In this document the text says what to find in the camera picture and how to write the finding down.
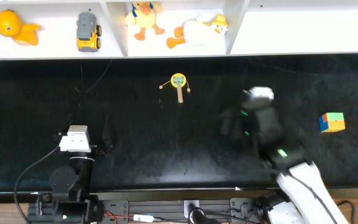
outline yellow and gray toy truck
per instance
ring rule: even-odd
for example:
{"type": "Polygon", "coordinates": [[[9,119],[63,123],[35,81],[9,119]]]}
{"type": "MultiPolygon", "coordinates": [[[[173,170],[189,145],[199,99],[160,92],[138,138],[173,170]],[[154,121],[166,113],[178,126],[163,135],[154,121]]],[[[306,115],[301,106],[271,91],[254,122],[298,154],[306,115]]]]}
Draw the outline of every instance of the yellow and gray toy truck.
{"type": "Polygon", "coordinates": [[[100,49],[102,27],[98,25],[96,16],[83,12],[77,20],[77,46],[80,52],[97,52],[100,49]]]}

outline blue cube face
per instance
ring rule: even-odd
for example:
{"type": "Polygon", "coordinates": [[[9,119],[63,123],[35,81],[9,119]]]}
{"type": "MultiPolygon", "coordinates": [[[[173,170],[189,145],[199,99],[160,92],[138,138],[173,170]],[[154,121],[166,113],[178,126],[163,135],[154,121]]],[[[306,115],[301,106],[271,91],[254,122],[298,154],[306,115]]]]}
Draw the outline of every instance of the blue cube face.
{"type": "Polygon", "coordinates": [[[324,122],[323,116],[320,116],[318,119],[320,121],[320,130],[321,130],[321,132],[327,130],[328,129],[328,122],[324,122]]]}

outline green led indicator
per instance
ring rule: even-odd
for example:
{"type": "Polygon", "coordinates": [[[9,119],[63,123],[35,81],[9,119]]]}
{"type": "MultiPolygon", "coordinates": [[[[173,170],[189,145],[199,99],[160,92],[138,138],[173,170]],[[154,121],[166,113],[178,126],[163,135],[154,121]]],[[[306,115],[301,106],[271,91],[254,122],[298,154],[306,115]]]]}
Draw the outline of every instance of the green led indicator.
{"type": "Polygon", "coordinates": [[[283,149],[278,149],[277,152],[279,153],[280,156],[282,156],[283,158],[286,158],[288,156],[288,154],[283,150],[283,149]]]}

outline cube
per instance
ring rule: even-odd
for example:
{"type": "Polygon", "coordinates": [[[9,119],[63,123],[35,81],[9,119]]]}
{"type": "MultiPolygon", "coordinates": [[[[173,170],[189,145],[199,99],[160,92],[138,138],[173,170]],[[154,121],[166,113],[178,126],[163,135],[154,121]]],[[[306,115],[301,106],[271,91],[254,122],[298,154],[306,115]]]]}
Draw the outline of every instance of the cube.
{"type": "Polygon", "coordinates": [[[319,117],[322,133],[337,132],[345,129],[343,113],[325,113],[319,117]]]}

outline black table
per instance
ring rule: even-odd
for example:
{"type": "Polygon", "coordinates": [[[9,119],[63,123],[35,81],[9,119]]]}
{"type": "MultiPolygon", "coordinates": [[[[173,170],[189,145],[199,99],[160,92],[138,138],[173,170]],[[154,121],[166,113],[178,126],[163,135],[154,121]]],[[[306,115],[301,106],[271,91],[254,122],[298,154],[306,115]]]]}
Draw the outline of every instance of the black table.
{"type": "MultiPolygon", "coordinates": [[[[111,118],[114,150],[97,156],[93,192],[275,186],[249,145],[219,133],[219,115],[242,90],[269,86],[288,130],[331,187],[358,187],[358,54],[0,62],[0,192],[51,151],[69,114],[100,138],[111,118]],[[191,93],[159,85],[184,73],[191,93]],[[318,117],[343,112],[346,130],[319,132],[318,117]]],[[[29,171],[19,191],[48,190],[68,164],[58,152],[29,171]]]]}

